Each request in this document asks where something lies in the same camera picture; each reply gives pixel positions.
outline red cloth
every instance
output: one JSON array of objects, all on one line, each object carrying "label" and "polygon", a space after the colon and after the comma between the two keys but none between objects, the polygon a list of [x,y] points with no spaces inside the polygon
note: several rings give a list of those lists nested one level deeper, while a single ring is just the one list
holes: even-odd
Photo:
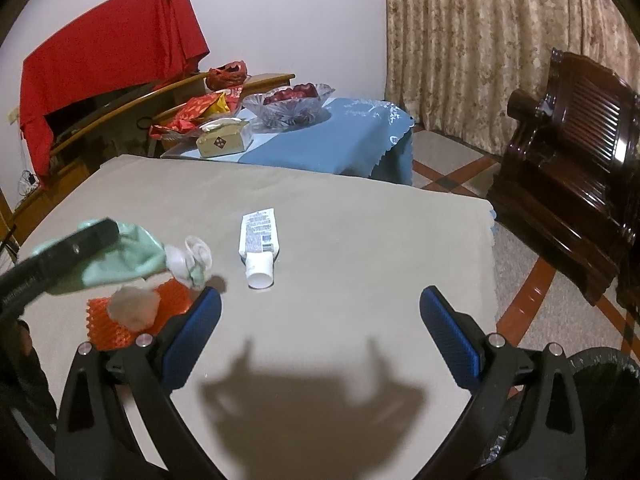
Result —
[{"label": "red cloth", "polygon": [[176,77],[209,53],[190,0],[108,0],[24,60],[20,128],[33,168],[49,173],[44,116],[82,99]]}]

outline beige tablecloth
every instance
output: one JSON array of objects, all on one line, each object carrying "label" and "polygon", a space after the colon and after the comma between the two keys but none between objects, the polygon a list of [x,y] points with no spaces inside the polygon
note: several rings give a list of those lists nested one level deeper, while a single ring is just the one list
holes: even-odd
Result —
[{"label": "beige tablecloth", "polygon": [[[275,283],[249,290],[240,221],[269,207],[281,245]],[[222,472],[411,479],[468,400],[420,320],[418,298],[435,284],[485,331],[495,328],[490,210],[483,200],[360,178],[121,156],[52,212],[22,255],[105,216],[166,243],[203,238],[223,314],[172,399]],[[56,402],[86,339],[86,300],[114,290],[43,296],[28,308]],[[147,459],[161,464],[130,399],[126,409]]]}]

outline gold floral curtain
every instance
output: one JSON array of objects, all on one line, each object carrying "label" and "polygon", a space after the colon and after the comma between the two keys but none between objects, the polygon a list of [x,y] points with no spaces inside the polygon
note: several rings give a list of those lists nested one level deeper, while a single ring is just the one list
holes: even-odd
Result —
[{"label": "gold floral curtain", "polygon": [[386,98],[429,130],[501,154],[509,95],[542,97],[552,47],[640,89],[640,45],[611,0],[386,0]]}]

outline orange foam net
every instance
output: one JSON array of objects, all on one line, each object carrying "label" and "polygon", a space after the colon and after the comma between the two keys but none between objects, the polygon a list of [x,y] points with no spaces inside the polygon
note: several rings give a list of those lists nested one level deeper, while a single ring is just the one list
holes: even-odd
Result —
[{"label": "orange foam net", "polygon": [[[187,312],[193,301],[189,289],[170,279],[156,288],[160,295],[158,314],[153,326],[143,332],[158,335],[169,318]],[[111,298],[97,298],[87,301],[86,329],[89,341],[101,351],[124,348],[131,345],[142,332],[132,332],[112,321],[107,314],[107,306]]]}]

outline white cap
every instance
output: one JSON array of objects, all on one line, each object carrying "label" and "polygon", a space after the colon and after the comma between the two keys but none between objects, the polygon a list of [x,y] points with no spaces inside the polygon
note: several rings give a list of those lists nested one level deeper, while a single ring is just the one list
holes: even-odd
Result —
[{"label": "white cap", "polygon": [[273,285],[273,253],[246,254],[246,282],[251,288]]}]

